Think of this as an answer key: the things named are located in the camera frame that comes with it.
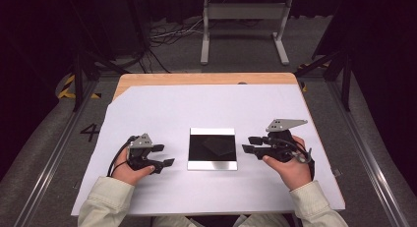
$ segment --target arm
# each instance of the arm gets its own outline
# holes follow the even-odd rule
[[[293,138],[304,144],[302,139]],[[268,156],[264,156],[264,162],[278,172],[284,184],[290,189],[295,204],[295,214],[302,220],[304,227],[347,226],[343,218],[330,209],[319,182],[312,182],[307,164],[295,159],[282,163]]]
[[[118,226],[130,206],[136,184],[150,174],[154,167],[148,166],[134,171],[124,163],[126,148],[115,162],[112,177],[100,177],[83,203],[78,219],[79,226]]]

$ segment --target metal stand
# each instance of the metal stand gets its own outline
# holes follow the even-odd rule
[[[288,57],[281,39],[291,9],[291,3],[292,0],[286,0],[286,3],[273,4],[209,3],[209,0],[205,0],[202,65],[209,63],[209,19],[279,19],[279,30],[274,32],[272,37],[282,65],[288,65]]]

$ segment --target white paper sheet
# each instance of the white paper sheet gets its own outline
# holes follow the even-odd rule
[[[344,209],[314,122],[298,85],[158,85],[134,86],[113,101],[80,187],[72,215],[78,215],[98,176],[105,176],[115,153],[129,136],[148,133],[162,152],[149,159],[175,158],[160,175],[140,181],[130,214],[215,214],[286,212],[293,210],[279,175],[242,144],[250,136],[266,136],[272,119],[303,119],[291,129],[312,148],[316,176],[330,206]],[[190,128],[234,128],[237,171],[188,171]]]

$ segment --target human hand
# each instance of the human hand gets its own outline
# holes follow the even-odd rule
[[[296,136],[292,136],[292,138],[304,146],[304,141],[301,138]],[[295,158],[292,158],[290,161],[283,163],[277,161],[273,157],[265,155],[263,157],[263,161],[276,172],[278,172],[282,181],[290,191],[298,189],[312,182],[309,165],[300,163]]]
[[[114,167],[117,167],[116,169],[114,169],[113,174],[111,175],[111,177],[113,177],[114,179],[136,186],[136,184],[138,184],[138,182],[142,178],[152,173],[152,171],[155,169],[154,166],[147,166],[140,170],[134,171],[127,164],[126,157],[127,148],[124,148],[122,152],[120,152],[120,155],[117,157],[116,162],[114,163]]]

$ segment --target white sleeve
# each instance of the white sleeve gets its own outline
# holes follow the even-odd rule
[[[99,177],[80,209],[79,226],[119,226],[130,206],[135,187]]]
[[[309,226],[347,226],[343,218],[330,209],[319,182],[314,181],[290,192],[295,204],[295,214]]]

